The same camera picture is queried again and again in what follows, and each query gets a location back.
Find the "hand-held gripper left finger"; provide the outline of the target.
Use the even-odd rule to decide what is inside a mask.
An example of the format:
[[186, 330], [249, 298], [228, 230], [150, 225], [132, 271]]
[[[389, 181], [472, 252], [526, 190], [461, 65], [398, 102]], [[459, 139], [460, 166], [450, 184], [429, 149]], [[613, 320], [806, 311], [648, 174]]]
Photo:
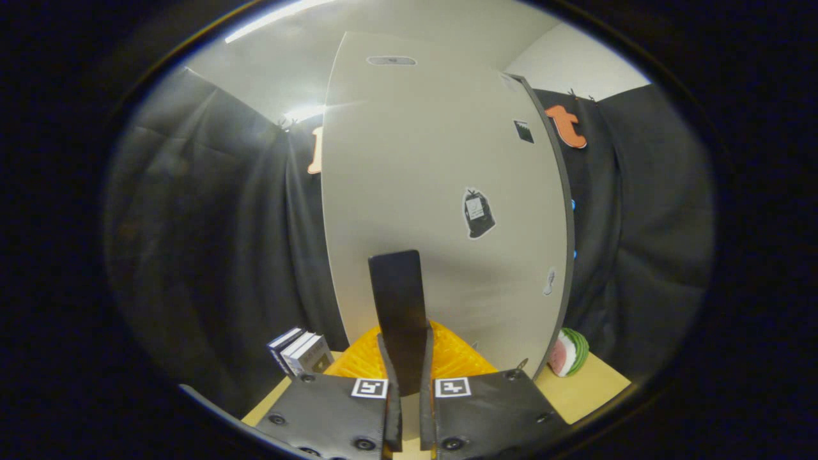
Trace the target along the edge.
[[254, 423], [321, 459], [391, 459], [401, 451], [396, 376], [374, 327], [321, 372], [299, 372]]

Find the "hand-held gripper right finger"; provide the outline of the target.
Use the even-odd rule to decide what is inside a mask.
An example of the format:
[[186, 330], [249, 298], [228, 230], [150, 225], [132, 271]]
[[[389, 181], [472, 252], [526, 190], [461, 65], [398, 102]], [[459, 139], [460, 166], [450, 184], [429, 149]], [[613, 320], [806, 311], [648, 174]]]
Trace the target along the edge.
[[495, 369], [436, 321], [419, 401], [421, 448], [433, 459], [531, 459], [569, 430], [523, 369]]

